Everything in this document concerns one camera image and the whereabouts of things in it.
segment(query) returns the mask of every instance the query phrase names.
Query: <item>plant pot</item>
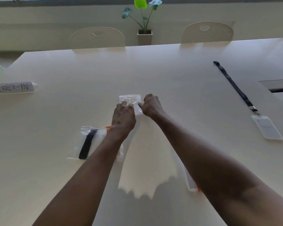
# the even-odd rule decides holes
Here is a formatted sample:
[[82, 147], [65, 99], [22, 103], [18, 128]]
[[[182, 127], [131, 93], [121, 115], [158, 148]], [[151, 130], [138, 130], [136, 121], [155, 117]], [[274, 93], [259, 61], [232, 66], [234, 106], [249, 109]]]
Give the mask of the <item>plant pot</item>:
[[143, 30], [139, 30], [137, 32], [137, 40], [139, 42], [139, 46], [151, 45], [152, 44], [152, 30], [147, 30], [148, 34], [144, 34]]

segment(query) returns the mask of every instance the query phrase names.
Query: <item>black lanyard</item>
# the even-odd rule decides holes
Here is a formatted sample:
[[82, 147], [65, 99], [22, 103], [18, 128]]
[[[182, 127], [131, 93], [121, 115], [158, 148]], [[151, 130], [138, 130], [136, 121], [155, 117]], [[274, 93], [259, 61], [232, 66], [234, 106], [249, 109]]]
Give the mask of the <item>black lanyard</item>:
[[237, 93], [242, 97], [242, 99], [245, 101], [247, 106], [252, 110], [257, 116], [260, 116], [260, 113], [258, 110], [253, 106], [253, 104], [250, 102], [250, 100], [247, 98], [247, 96], [239, 89], [239, 87], [236, 85], [236, 83], [232, 80], [232, 78], [227, 74], [225, 69], [220, 66], [220, 63], [218, 61], [214, 61], [214, 64], [219, 68], [219, 70], [222, 72], [222, 74], [228, 79], [230, 84], [234, 87], [234, 89], [237, 91]]

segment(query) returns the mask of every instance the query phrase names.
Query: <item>window frame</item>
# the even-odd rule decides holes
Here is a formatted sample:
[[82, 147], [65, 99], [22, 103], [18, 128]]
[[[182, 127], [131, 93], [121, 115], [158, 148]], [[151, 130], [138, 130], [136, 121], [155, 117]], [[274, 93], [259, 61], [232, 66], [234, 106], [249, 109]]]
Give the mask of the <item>window frame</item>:
[[[162, 0], [164, 4], [181, 3], [251, 3], [283, 2], [283, 0]], [[0, 7], [131, 5], [134, 0], [0, 0]]]

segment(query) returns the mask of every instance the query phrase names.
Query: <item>small plastic bag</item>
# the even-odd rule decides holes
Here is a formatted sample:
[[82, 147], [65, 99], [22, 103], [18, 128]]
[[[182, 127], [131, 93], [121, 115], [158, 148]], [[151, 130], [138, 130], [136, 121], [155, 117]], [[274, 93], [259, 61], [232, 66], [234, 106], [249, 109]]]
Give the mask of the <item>small plastic bag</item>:
[[141, 95], [140, 94], [128, 94], [128, 95], [120, 95], [119, 102], [126, 101], [128, 104], [133, 104], [134, 106], [134, 112], [136, 115], [143, 114], [142, 109], [139, 107], [138, 103], [141, 101]]
[[[87, 159], [104, 140], [111, 126], [102, 128], [93, 128], [91, 126], [83, 126], [80, 129], [79, 139], [75, 141], [71, 150], [69, 159]], [[123, 162], [125, 151], [123, 145], [117, 153], [116, 161]]]

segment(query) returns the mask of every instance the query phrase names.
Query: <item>hand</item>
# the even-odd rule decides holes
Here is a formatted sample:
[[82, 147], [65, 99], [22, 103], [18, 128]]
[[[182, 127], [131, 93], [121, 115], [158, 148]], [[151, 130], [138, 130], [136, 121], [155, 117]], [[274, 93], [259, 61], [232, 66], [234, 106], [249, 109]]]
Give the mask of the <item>hand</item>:
[[139, 107], [146, 116], [152, 119], [164, 113], [158, 96], [154, 96], [153, 94], [147, 94], [144, 98], [144, 104], [139, 102]]
[[118, 132], [126, 138], [134, 128], [135, 123], [136, 119], [133, 105], [127, 105], [125, 101], [121, 104], [117, 104], [112, 117], [111, 128], [118, 128]]

